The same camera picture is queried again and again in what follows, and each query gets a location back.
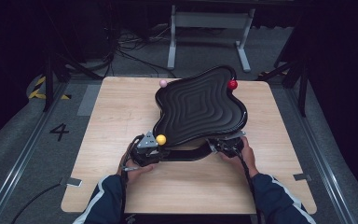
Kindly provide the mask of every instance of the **hand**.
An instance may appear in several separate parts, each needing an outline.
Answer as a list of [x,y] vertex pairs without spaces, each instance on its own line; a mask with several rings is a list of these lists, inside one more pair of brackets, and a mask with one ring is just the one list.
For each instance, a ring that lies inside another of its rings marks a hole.
[[[124,160],[125,160],[125,154],[121,158],[120,165],[118,166],[118,169],[117,169],[117,175],[121,175],[121,164],[123,164]],[[153,164],[146,165],[144,167],[140,167],[135,162],[133,162],[132,159],[129,159],[126,162],[126,166],[127,167],[139,167],[137,170],[127,172],[127,177],[129,179],[127,184],[133,184],[136,181],[136,179],[138,179],[138,177],[140,175],[152,171],[156,167],[156,164],[153,163]]]
[[[249,175],[252,178],[258,174],[257,168],[255,167],[255,154],[253,152],[253,149],[249,147],[248,139],[245,136],[241,139],[243,141],[243,149],[241,151],[241,154],[246,165],[249,168]],[[219,152],[218,154],[223,159],[223,161],[231,163],[238,172],[240,172],[242,175],[245,175],[245,171],[243,170],[241,159],[239,157],[229,158],[222,152]]]

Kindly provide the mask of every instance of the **wooden tabletop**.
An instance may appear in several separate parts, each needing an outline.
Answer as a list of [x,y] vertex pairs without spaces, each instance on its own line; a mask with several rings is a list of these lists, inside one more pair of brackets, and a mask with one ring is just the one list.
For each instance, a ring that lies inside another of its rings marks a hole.
[[[159,119],[155,93],[159,78],[107,77],[101,86],[71,177],[83,181],[68,187],[65,212],[83,212],[101,177],[115,174],[121,156],[136,135],[152,130]],[[256,165],[290,189],[310,214],[316,205],[269,85],[239,81],[233,92],[247,107],[244,131],[255,151]],[[246,179],[218,155],[199,161],[160,162],[127,188],[127,213],[254,214]]]

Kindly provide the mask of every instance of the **dark curtain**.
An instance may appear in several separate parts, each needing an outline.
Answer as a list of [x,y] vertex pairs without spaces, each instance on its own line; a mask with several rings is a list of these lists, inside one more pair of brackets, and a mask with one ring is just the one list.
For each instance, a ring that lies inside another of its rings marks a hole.
[[0,129],[27,103],[43,65],[40,43],[10,1],[0,0]]
[[282,53],[284,62],[299,58],[308,62],[312,88],[358,180],[358,1],[332,2],[303,17]]

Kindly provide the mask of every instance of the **yellow ball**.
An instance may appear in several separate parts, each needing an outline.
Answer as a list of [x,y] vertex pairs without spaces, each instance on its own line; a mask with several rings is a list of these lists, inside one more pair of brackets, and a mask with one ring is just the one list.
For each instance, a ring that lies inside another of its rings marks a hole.
[[159,134],[156,137],[156,141],[159,146],[162,146],[167,142],[167,138],[164,136],[164,134]]

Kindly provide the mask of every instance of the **dark jacket sleeve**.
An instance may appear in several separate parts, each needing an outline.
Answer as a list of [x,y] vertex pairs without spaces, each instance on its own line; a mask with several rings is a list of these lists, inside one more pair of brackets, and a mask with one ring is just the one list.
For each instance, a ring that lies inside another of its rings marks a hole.
[[257,174],[252,178],[255,206],[268,224],[316,223],[301,201],[271,175]]
[[102,178],[91,195],[89,205],[74,224],[116,224],[120,221],[122,183],[120,175]]

